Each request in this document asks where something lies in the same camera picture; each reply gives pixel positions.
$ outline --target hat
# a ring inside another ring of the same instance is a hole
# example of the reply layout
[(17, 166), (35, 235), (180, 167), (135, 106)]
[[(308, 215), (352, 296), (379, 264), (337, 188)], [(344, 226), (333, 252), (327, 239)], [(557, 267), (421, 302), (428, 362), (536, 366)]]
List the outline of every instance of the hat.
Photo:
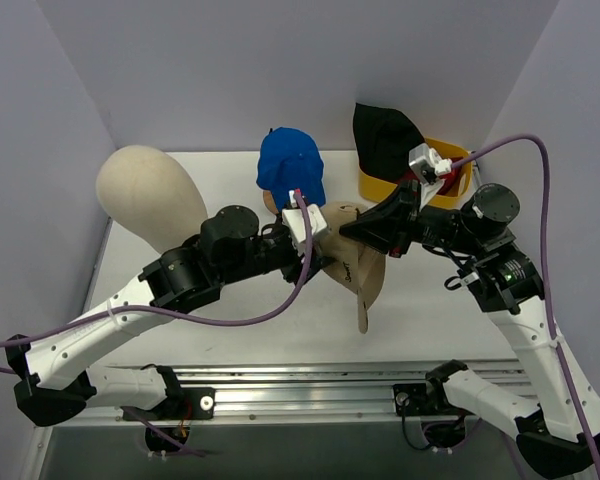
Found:
[(386, 258), (370, 247), (341, 236), (339, 230), (366, 209), (364, 205), (350, 202), (330, 202), (320, 209), (331, 228), (320, 240), (320, 249), (323, 256), (336, 260), (323, 271), (357, 295), (360, 333), (366, 333), (369, 328), (367, 311), (382, 290)]
[(324, 205), (323, 172), (318, 146), (306, 133), (280, 127), (264, 137), (256, 183), (271, 192), (278, 211), (289, 201), (289, 190), (296, 188), (309, 203)]
[(425, 143), (407, 116), (393, 108), (356, 103), (353, 137), (360, 170), (366, 175), (397, 183), (409, 169), (409, 151)]

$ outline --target white wall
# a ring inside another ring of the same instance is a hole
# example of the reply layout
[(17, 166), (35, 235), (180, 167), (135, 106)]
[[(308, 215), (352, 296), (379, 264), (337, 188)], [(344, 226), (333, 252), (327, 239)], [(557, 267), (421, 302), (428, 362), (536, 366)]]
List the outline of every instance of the white wall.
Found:
[[(561, 0), (499, 115), (489, 141), (529, 131), (552, 168), (549, 265), (556, 318), (600, 393), (600, 0)], [(483, 161), (485, 179), (513, 188), (513, 230), (539, 260), (542, 179), (532, 144)]]
[(360, 100), (479, 145), (557, 0), (39, 0), (117, 145), (353, 147)]
[[(0, 340), (79, 312), (105, 225), (95, 176), (112, 150), (37, 4), (0, 0)], [(0, 480), (19, 473), (32, 432), (15, 379), (0, 375)]]

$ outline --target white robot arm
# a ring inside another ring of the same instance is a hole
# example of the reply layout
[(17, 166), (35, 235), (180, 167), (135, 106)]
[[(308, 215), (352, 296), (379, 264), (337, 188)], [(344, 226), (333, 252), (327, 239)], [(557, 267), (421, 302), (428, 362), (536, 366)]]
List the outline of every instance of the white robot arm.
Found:
[[(138, 370), (96, 363), (132, 338), (170, 322), (176, 313), (217, 301), (225, 284), (273, 270), (281, 270), (284, 279), (294, 283), (303, 271), (302, 281), (315, 275), (327, 260), (313, 248), (309, 255), (299, 256), (305, 253), (307, 240), (301, 209), (294, 201), (282, 213), (275, 224), (259, 232), (254, 212), (225, 207), (202, 223), (199, 235), (166, 251), (122, 290), (75, 319), (74, 325), (36, 341), (12, 337), (21, 343), (6, 349), (9, 365), (21, 378), (14, 387), (20, 410), (38, 426), (61, 423), (86, 407), (136, 407), (156, 418), (181, 415), (184, 392), (171, 368)], [(308, 206), (307, 214), (304, 220), (311, 225), (312, 239), (328, 233), (316, 205)]]
[[(508, 229), (519, 212), (519, 201), (506, 187), (488, 184), (459, 210), (423, 206), (422, 186), (434, 185), (438, 170), (447, 169), (426, 153), (427, 148), (410, 154), (410, 167), (419, 181), (400, 184), (382, 203), (343, 225), (340, 234), (392, 257), (405, 254), (412, 242), (449, 257), (458, 275), (445, 286), (465, 287), (475, 297), (511, 345), (538, 402), (513, 395), (462, 362), (451, 361), (426, 375), (425, 394), (410, 396), (405, 413), (418, 417), (425, 411), (472, 412), (513, 438), (527, 463), (545, 478), (585, 470), (594, 461), (592, 449), (572, 399), (579, 399), (600, 452), (600, 398), (560, 331), (551, 335), (542, 279)], [(575, 392), (568, 387), (563, 363)]]

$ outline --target beige mannequin head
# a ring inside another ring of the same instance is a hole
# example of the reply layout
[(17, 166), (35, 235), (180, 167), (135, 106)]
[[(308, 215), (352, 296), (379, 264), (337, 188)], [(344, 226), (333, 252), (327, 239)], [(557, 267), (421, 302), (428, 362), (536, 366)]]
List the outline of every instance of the beige mannequin head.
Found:
[(324, 269), (336, 282), (358, 297), (358, 329), (366, 333), (369, 319), (367, 310), (376, 301), (384, 283), (385, 256), (360, 243), (341, 236), (342, 225), (354, 221), (364, 205), (351, 202), (330, 202), (322, 211), (331, 232), (320, 240), (322, 254), (337, 261)]
[(102, 208), (158, 253), (200, 233), (207, 209), (184, 168), (158, 149), (131, 145), (113, 153), (96, 180)]

